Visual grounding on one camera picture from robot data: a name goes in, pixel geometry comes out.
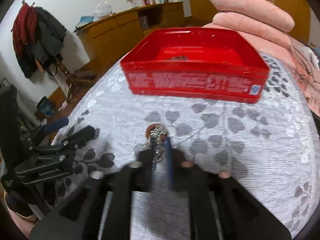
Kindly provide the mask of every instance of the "wooden dresser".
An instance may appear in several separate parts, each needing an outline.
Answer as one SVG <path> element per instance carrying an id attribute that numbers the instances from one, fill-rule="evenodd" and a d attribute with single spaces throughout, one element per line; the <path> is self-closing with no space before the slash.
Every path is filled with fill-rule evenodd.
<path id="1" fill-rule="evenodd" d="M 182 3 L 155 4 L 120 12 L 87 25 L 78 35 L 90 60 L 98 59 L 102 65 L 107 65 L 121 58 L 154 30 L 184 26 Z"/>

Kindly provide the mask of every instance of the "bed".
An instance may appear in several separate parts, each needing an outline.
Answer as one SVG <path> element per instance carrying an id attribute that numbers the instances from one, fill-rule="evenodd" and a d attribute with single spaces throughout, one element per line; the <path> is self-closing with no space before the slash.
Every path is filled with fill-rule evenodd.
<path id="1" fill-rule="evenodd" d="M 307 102 L 279 60 L 256 104 L 133 95 L 117 62 L 83 97 L 53 144 L 91 125 L 95 139 L 76 151 L 74 174 L 56 182 L 57 203 L 91 171 L 117 171 L 135 159 L 145 131 L 162 123 L 173 147 L 210 172 L 229 170 L 295 237 L 318 206 L 319 136 Z M 187 196 L 167 189 L 164 162 L 151 193 L 133 195 L 131 239 L 190 239 Z"/>

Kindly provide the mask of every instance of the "red basket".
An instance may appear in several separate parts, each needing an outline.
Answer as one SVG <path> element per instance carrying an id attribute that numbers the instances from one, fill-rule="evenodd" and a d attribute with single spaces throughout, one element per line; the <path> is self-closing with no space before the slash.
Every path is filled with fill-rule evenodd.
<path id="1" fill-rule="evenodd" d="M 134 94 L 256 103 L 269 68 L 237 32 L 156 30 L 120 62 Z"/>

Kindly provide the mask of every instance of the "sticker label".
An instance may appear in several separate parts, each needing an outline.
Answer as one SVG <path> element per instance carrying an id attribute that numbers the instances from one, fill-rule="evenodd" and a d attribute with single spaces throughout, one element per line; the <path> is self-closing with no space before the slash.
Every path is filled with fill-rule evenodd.
<path id="1" fill-rule="evenodd" d="M 260 89 L 261 89 L 260 85 L 252 85 L 249 95 L 253 95 L 253 96 L 258 95 L 260 92 Z"/>

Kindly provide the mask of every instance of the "pink pillow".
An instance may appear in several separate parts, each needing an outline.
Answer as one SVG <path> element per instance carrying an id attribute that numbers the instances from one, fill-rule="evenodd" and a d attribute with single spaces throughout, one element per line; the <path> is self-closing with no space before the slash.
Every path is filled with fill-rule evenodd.
<path id="1" fill-rule="evenodd" d="M 285 11 L 265 0 L 210 0 L 218 11 L 245 14 L 272 25 L 284 32 L 294 28 L 293 18 Z"/>
<path id="2" fill-rule="evenodd" d="M 286 49 L 290 49 L 291 47 L 291 41 L 287 34 L 243 14 L 235 12 L 220 12 L 214 16 L 212 23 L 254 34 L 268 41 L 272 41 Z"/>

